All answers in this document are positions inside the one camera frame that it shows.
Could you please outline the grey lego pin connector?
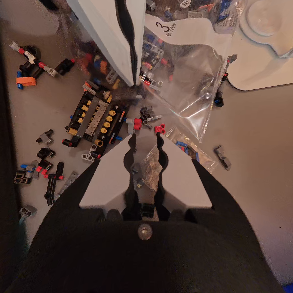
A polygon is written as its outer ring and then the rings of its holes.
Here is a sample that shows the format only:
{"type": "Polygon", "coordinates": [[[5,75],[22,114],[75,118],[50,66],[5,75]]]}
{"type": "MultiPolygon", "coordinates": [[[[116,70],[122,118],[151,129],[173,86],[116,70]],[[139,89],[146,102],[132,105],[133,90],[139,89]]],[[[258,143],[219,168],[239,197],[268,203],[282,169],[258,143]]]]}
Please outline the grey lego pin connector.
{"type": "Polygon", "coordinates": [[[31,217],[37,213],[37,209],[31,205],[22,207],[19,210],[20,218],[31,217]]]}

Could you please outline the grey lego wedge blue pin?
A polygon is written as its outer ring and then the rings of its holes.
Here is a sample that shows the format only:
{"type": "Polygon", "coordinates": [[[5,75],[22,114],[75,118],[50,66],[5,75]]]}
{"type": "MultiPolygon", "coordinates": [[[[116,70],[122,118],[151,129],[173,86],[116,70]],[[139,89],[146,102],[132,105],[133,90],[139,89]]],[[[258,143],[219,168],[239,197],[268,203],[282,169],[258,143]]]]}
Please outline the grey lego wedge blue pin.
{"type": "Polygon", "coordinates": [[[34,178],[38,179],[39,178],[39,173],[37,172],[37,167],[38,167],[38,161],[34,160],[30,164],[21,164],[20,168],[25,171],[24,178],[34,178]]]}

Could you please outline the grey T-shaped lego beam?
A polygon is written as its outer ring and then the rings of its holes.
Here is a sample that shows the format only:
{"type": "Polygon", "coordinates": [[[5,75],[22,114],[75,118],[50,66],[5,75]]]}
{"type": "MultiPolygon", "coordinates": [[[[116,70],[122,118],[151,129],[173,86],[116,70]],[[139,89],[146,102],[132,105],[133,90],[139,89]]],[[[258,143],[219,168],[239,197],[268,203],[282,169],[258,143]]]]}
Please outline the grey T-shaped lego beam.
{"type": "Polygon", "coordinates": [[[98,152],[97,148],[97,145],[91,145],[88,154],[82,154],[82,159],[88,162],[94,162],[96,159],[99,160],[101,158],[101,154],[98,152]]]}

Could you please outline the black angled lego liftarm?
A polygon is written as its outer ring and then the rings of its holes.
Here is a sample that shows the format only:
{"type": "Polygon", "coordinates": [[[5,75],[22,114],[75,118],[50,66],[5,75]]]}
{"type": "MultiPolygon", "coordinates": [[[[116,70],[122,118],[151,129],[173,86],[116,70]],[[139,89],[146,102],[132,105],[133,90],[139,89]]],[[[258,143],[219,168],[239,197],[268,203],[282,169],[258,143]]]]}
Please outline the black angled lego liftarm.
{"type": "Polygon", "coordinates": [[[46,194],[44,196],[48,206],[51,206],[54,204],[56,183],[57,181],[64,179],[63,170],[64,170],[64,162],[59,162],[57,164],[56,173],[45,174],[43,176],[44,178],[48,179],[46,194]]]}

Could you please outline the clear bag grey lego pieces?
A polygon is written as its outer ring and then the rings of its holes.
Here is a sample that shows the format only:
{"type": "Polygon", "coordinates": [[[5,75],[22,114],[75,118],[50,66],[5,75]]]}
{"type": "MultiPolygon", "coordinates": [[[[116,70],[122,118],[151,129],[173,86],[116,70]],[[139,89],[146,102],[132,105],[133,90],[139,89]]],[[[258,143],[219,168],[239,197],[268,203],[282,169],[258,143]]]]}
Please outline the clear bag grey lego pieces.
{"type": "Polygon", "coordinates": [[[200,142],[206,133],[213,100],[224,71],[226,36],[183,30],[159,35],[145,27],[139,89],[176,116],[179,124],[200,142]]]}

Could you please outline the grey black lego axle connector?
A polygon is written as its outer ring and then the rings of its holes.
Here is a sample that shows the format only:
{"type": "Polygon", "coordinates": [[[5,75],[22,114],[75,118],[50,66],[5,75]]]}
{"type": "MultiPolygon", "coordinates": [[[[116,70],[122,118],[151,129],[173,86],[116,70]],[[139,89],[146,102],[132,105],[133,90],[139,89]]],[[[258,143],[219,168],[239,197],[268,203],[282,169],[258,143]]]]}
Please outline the grey black lego axle connector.
{"type": "Polygon", "coordinates": [[[52,135],[54,131],[52,129],[49,129],[48,131],[44,132],[39,136],[38,139],[36,139],[37,143],[44,143],[46,145],[50,145],[53,143],[52,135]]]}

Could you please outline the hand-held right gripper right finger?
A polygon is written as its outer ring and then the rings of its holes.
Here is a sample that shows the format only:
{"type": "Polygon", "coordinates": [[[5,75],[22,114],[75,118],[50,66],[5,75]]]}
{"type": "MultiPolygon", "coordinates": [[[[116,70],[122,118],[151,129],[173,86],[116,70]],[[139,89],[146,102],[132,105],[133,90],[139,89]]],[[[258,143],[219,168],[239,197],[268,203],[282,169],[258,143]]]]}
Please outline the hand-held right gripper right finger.
{"type": "Polygon", "coordinates": [[[157,192],[154,205],[159,221],[167,221],[172,212],[179,210],[185,215],[190,209],[210,209],[211,200],[204,188],[193,160],[187,156],[186,169],[179,171],[174,168],[176,152],[181,154],[165,135],[156,134],[159,150],[159,173],[157,192]]]}

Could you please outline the white rounded board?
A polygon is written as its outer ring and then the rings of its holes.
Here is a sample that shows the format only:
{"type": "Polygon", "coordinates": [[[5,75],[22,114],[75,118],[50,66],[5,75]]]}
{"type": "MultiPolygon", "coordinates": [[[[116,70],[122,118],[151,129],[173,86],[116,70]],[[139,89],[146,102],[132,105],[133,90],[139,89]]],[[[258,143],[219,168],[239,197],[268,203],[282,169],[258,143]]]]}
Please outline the white rounded board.
{"type": "Polygon", "coordinates": [[[279,58],[268,45],[249,39],[239,28],[232,39],[231,53],[237,60],[228,68],[228,79],[239,90],[255,90],[292,84],[293,57],[279,58]]]}

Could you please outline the red black axle lego assembly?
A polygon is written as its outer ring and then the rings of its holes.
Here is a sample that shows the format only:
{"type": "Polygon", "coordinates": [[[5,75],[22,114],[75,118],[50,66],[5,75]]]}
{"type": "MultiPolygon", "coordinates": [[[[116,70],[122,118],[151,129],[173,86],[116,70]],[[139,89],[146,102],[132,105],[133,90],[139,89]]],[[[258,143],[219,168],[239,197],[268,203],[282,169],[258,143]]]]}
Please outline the red black axle lego assembly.
{"type": "Polygon", "coordinates": [[[13,49],[14,51],[20,53],[21,55],[23,55],[24,57],[27,58],[27,60],[34,65],[37,65],[39,68],[43,69],[44,71],[46,71],[50,76],[55,77],[58,72],[53,69],[50,68],[48,65],[44,64],[43,62],[41,62],[37,57],[35,57],[33,54],[29,53],[27,50],[21,48],[20,46],[17,45],[17,43],[12,42],[9,47],[11,49],[13,49]]]}

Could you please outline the black shiny lego piece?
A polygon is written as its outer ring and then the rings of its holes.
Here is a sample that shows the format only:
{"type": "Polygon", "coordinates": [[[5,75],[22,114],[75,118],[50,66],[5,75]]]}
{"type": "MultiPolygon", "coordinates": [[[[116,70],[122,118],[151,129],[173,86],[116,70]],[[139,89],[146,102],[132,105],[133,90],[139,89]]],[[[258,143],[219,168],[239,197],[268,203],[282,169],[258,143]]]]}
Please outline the black shiny lego piece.
{"type": "Polygon", "coordinates": [[[33,172],[26,170],[16,171],[15,178],[13,180],[14,184],[30,184],[32,182],[33,172]]]}

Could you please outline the grey curved lego panel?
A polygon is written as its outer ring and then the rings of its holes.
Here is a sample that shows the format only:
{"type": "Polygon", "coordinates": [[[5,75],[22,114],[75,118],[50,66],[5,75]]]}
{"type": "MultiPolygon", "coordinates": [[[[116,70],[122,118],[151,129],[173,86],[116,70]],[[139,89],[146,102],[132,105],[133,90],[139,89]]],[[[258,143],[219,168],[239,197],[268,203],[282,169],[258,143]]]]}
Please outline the grey curved lego panel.
{"type": "Polygon", "coordinates": [[[232,164],[225,154],[225,149],[224,149],[223,145],[219,145],[216,148],[214,148],[214,153],[216,154],[216,156],[220,160],[223,167],[229,171],[231,169],[232,164]]]}

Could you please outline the black lego chassis assembly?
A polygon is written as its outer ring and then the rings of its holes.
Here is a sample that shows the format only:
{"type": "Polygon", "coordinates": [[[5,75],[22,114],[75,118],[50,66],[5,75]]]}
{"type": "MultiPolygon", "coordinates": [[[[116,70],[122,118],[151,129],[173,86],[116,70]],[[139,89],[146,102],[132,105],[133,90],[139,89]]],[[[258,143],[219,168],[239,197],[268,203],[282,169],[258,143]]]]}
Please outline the black lego chassis assembly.
{"type": "Polygon", "coordinates": [[[83,85],[84,93],[65,130],[72,136],[62,144],[76,148],[81,140],[97,145],[103,156],[106,148],[114,144],[130,108],[127,101],[112,102],[112,94],[103,86],[90,82],[83,85]]]}

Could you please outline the crumpled bag of lego pins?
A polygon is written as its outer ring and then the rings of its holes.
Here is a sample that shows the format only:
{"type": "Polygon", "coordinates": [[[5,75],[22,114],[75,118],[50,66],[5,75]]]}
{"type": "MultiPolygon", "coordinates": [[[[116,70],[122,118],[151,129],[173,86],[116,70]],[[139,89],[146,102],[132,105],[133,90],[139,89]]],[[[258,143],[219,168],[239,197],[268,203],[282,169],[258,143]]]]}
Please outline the crumpled bag of lego pins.
{"type": "MultiPolygon", "coordinates": [[[[189,159],[194,159],[200,163],[210,174],[216,169],[218,163],[203,152],[181,129],[174,126],[165,136],[181,152],[181,154],[176,152],[174,158],[172,158],[175,162],[174,168],[179,171],[184,171],[188,156],[189,159]]],[[[159,164],[159,150],[157,145],[145,157],[141,168],[144,184],[150,189],[157,191],[159,173],[162,170],[162,166],[159,164]]]]}

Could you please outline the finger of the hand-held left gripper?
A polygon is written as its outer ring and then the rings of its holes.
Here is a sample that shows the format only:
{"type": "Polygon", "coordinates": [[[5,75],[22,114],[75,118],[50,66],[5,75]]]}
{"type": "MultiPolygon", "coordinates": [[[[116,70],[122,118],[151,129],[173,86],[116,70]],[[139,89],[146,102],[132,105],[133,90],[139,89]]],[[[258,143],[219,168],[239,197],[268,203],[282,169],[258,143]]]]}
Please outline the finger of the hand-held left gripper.
{"type": "Polygon", "coordinates": [[[128,86],[134,86],[130,44],[114,0],[68,0],[68,5],[103,55],[128,86]]]}
{"type": "Polygon", "coordinates": [[[145,26],[145,0],[116,0],[119,32],[119,75],[128,86],[136,86],[139,79],[142,43],[145,26]]]}

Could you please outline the grey liftarm red bushes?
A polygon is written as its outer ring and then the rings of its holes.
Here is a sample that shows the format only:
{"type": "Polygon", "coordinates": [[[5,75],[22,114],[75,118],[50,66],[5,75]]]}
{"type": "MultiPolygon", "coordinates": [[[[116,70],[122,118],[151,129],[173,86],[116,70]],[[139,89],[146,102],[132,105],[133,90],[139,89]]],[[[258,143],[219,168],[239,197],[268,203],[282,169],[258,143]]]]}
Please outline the grey liftarm red bushes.
{"type": "Polygon", "coordinates": [[[140,131],[141,128],[142,128],[142,120],[139,119],[139,118],[134,118],[134,119],[126,118],[125,122],[128,125],[128,131],[127,132],[128,132],[129,135],[134,134],[135,130],[140,131]]]}

